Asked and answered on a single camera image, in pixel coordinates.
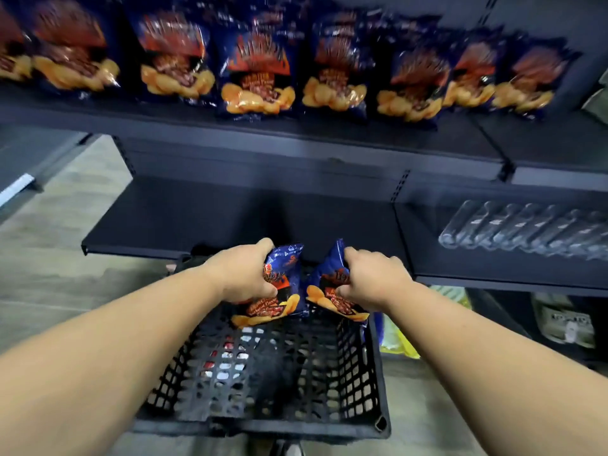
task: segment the finger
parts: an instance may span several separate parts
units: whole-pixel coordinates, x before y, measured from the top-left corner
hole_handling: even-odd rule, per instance
[[[274,243],[270,238],[264,237],[256,243],[256,246],[264,253],[264,256],[266,256],[274,248]]]
[[[338,286],[336,288],[336,293],[338,294],[338,296],[343,297],[346,300],[350,299],[352,292],[353,288],[349,284],[343,284],[342,286]]]
[[[272,283],[264,282],[258,297],[276,297],[277,292],[277,288]]]
[[[358,251],[355,248],[353,248],[352,246],[347,246],[344,249],[344,259],[346,259],[346,262],[348,264],[351,264],[353,260],[357,257],[357,253]]]

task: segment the potato chip bag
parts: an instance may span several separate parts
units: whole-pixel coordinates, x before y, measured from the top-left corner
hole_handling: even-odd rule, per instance
[[[112,0],[28,0],[22,6],[37,40],[32,65],[43,89],[88,99],[119,87]]]
[[[204,11],[200,0],[127,1],[129,22],[143,50],[144,100],[215,105],[210,32],[202,20],[209,9]]]
[[[308,276],[306,299],[354,322],[365,322],[370,316],[369,312],[336,294],[336,288],[348,283],[350,273],[344,261],[344,242],[340,238],[325,260]]]
[[[27,81],[32,77],[31,44],[19,14],[17,0],[0,0],[0,78]]]
[[[376,94],[377,112],[418,126],[437,127],[437,114],[455,63],[457,42],[450,31],[396,39],[390,79]]]
[[[255,299],[238,307],[232,315],[237,328],[259,325],[291,314],[306,312],[306,303],[300,301],[300,253],[304,248],[297,243],[279,246],[270,251],[264,264],[264,279],[278,290],[273,298]]]
[[[447,85],[444,107],[478,107],[491,110],[496,90],[496,68],[506,49],[502,27],[478,28],[462,40],[460,58]]]
[[[516,34],[496,85],[492,106],[512,108],[530,119],[542,117],[566,71],[581,53],[566,48],[565,38],[537,39]]]
[[[300,7],[253,5],[240,16],[243,21],[231,17],[217,29],[219,115],[253,120],[292,114],[304,39]]]
[[[346,112],[367,119],[365,98],[374,62],[367,37],[365,12],[340,8],[319,14],[311,35],[313,64],[302,104]]]

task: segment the tiled floor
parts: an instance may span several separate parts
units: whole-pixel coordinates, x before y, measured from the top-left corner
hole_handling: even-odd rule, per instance
[[[0,224],[0,352],[26,337],[160,278],[165,262],[83,256],[80,241],[129,182],[102,137]],[[386,360],[392,436],[348,446],[306,442],[308,455],[470,456],[483,452],[433,373],[414,360]],[[247,454],[245,436],[166,438],[126,433],[112,456]]]

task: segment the hand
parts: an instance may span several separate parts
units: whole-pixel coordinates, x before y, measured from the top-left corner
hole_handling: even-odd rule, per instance
[[[266,255],[274,248],[270,238],[255,245],[240,245],[210,257],[200,269],[217,285],[221,300],[242,302],[255,297],[275,297],[277,288],[264,280]]]
[[[344,258],[350,270],[350,284],[338,287],[338,295],[369,311],[389,311],[395,295],[413,283],[396,256],[387,258],[382,253],[357,251],[349,246],[344,250]]]

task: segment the left hand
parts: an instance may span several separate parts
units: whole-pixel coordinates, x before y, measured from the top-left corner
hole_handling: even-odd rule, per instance
[[[220,251],[198,269],[217,285],[223,301],[275,297],[277,288],[263,277],[266,256],[273,248],[270,238],[262,238],[255,245],[240,245]]]

